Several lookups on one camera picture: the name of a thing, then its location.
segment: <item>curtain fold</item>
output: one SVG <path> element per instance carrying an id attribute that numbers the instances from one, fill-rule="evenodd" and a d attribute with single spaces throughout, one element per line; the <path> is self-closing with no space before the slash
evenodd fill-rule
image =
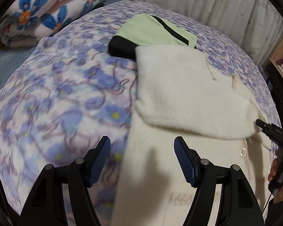
<path id="1" fill-rule="evenodd" d="M 139 0 L 212 27 L 236 42 L 257 66 L 283 37 L 283 18 L 268 0 Z"/>

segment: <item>blue gripper pad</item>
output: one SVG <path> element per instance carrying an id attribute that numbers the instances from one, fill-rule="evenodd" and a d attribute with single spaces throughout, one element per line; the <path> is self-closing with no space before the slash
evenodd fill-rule
<path id="1" fill-rule="evenodd" d="M 99 180 L 105 162 L 109 156 L 110 148 L 111 148 L 111 142 L 110 139 L 107 138 L 91 166 L 90 179 L 89 179 L 90 186 L 92 186 L 94 183 L 96 183 Z"/>
<path id="2" fill-rule="evenodd" d="M 194 187 L 196 185 L 195 168 L 178 138 L 174 140 L 174 151 L 186 181 Z"/>

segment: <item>black fabric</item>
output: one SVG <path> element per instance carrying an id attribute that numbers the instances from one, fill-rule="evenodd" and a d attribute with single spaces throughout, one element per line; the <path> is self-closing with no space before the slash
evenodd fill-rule
<path id="1" fill-rule="evenodd" d="M 283 213 L 283 201 L 273 204 L 273 199 L 268 204 L 267 218 L 265 226 L 273 226 Z"/>
<path id="2" fill-rule="evenodd" d="M 109 42 L 108 52 L 111 56 L 136 60 L 136 47 L 138 47 L 138 45 L 134 42 L 119 35 L 115 35 Z"/>
<path id="3" fill-rule="evenodd" d="M 154 16 L 154 15 L 151 15 L 151 16 L 154 19 L 156 19 L 165 28 L 165 30 L 169 32 L 173 37 L 175 37 L 176 39 L 182 41 L 184 44 L 189 46 L 189 41 L 185 39 L 183 36 L 181 36 L 180 34 L 178 34 L 176 31 L 171 29 L 169 26 L 167 26 L 167 24 L 161 18 L 158 18 L 157 16 Z"/>

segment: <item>bed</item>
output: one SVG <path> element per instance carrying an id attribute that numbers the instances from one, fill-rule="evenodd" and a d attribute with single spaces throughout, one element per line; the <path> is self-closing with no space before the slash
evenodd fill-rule
<path id="1" fill-rule="evenodd" d="M 67 165 L 107 135 L 111 153 L 90 196 L 101 224 L 110 224 L 136 98 L 137 67 L 131 60 L 110 56 L 107 48 L 115 32 L 137 13 L 168 19 L 195 34 L 197 49 L 209 55 L 209 63 L 223 74 L 236 73 L 268 121 L 280 125 L 258 68 L 222 33 L 150 3 L 120 1 L 99 8 L 43 38 L 0 90 L 0 176 L 17 213 L 45 164 Z M 66 186 L 64 196 L 73 223 Z"/>

